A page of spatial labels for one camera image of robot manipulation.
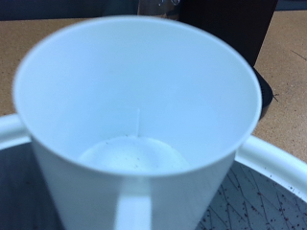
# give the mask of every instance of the black object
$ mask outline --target black object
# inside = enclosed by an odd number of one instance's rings
[[[179,21],[222,39],[254,66],[270,25],[277,0],[182,0]],[[272,90],[254,69],[262,89],[262,116]]]
[[[268,108],[272,102],[272,89],[255,68],[253,68],[253,71],[256,74],[256,77],[259,81],[261,88],[261,94],[262,94],[262,111],[260,116],[261,119],[266,115]]]

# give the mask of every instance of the cup handle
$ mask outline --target cup handle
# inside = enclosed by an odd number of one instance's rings
[[[152,201],[149,195],[121,194],[116,212],[115,230],[152,229]]]

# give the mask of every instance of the table surface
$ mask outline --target table surface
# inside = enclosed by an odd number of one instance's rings
[[[0,21],[0,116],[14,113],[12,79],[43,37],[84,19]],[[276,11],[255,68],[274,99],[253,135],[307,162],[307,11]]]

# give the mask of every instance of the cup rim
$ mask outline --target cup rim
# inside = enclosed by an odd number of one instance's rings
[[[55,38],[61,37],[63,35],[69,34],[75,30],[79,30],[83,27],[87,27],[87,26],[94,26],[95,24],[100,24],[100,23],[107,23],[107,22],[114,22],[114,21],[149,21],[149,22],[153,22],[153,23],[162,23],[162,24],[170,24],[172,26],[176,26],[176,27],[180,27],[183,30],[186,31],[194,31],[194,32],[198,32],[198,33],[202,33],[203,35],[207,36],[208,39],[212,39],[215,40],[215,42],[219,43],[219,45],[222,45],[224,47],[225,50],[227,50],[228,53],[231,53],[238,61],[240,61],[242,63],[242,66],[244,68],[247,69],[248,74],[250,76],[250,79],[253,83],[253,86],[255,87],[255,92],[256,92],[256,101],[257,104],[255,105],[255,114],[252,118],[252,120],[249,123],[249,126],[247,126],[245,133],[238,138],[238,140],[236,141],[236,143],[233,143],[233,145],[229,145],[228,148],[223,150],[223,154],[221,158],[219,158],[218,160],[209,162],[208,164],[202,164],[201,166],[198,167],[192,167],[191,169],[187,170],[187,171],[171,171],[171,172],[133,172],[133,171],[120,171],[120,170],[99,170],[99,169],[95,169],[95,168],[91,168],[89,166],[86,166],[85,164],[82,164],[81,162],[79,162],[78,160],[75,159],[71,159],[70,157],[64,156],[63,154],[60,154],[57,152],[56,149],[50,147],[48,145],[48,143],[44,143],[43,141],[40,140],[40,138],[35,134],[35,131],[32,130],[32,126],[31,124],[27,121],[27,119],[23,116],[23,112],[20,109],[20,96],[18,96],[18,88],[20,87],[20,82],[22,81],[22,75],[23,75],[23,71],[26,68],[26,66],[28,65],[29,62],[32,61],[32,59],[35,57],[35,54],[40,50],[40,48],[49,45],[50,43],[53,42],[53,40]],[[65,161],[65,162],[69,162],[72,165],[93,171],[93,172],[97,172],[97,173],[110,173],[110,174],[117,174],[117,175],[124,175],[124,176],[147,176],[147,177],[165,177],[165,176],[172,176],[172,175],[179,175],[179,174],[183,174],[183,173],[190,173],[190,172],[194,172],[194,171],[198,171],[204,167],[207,167],[209,165],[212,164],[216,164],[219,161],[222,161],[223,159],[227,158],[229,156],[229,154],[234,153],[240,146],[242,146],[244,144],[244,142],[247,140],[247,138],[251,135],[251,133],[253,132],[253,130],[255,129],[259,118],[260,118],[260,114],[261,114],[261,90],[260,90],[260,86],[259,83],[257,81],[257,78],[254,74],[254,72],[252,71],[251,67],[248,65],[248,63],[246,62],[246,60],[237,52],[235,51],[232,47],[230,47],[228,44],[226,44],[224,41],[222,41],[221,39],[217,38],[216,36],[203,31],[201,29],[198,29],[196,27],[181,23],[181,22],[177,22],[177,21],[173,21],[170,19],[164,19],[164,18],[156,18],[156,17],[151,17],[151,16],[143,16],[143,15],[116,15],[116,16],[107,16],[107,17],[102,17],[102,18],[94,18],[94,19],[88,19],[88,20],[84,20],[82,22],[78,22],[75,23],[73,25],[67,26],[65,28],[62,28],[50,35],[48,35],[47,37],[43,38],[41,41],[39,41],[37,43],[37,45],[35,45],[30,52],[28,52],[28,54],[22,59],[22,61],[20,62],[15,75],[14,75],[14,80],[13,80],[13,84],[12,84],[12,95],[13,95],[13,103],[14,103],[14,107],[15,110],[17,111],[20,120],[23,122],[23,124],[25,125],[25,127],[28,129],[28,131],[31,133],[31,136],[40,143],[40,145],[42,145],[44,148],[46,148],[47,150],[49,150],[50,152],[53,153],[53,155],[55,155],[56,157],[58,157],[59,159]]]

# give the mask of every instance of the cup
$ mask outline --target cup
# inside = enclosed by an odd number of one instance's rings
[[[62,29],[22,60],[13,99],[67,230],[191,230],[260,116],[246,61],[145,16]]]

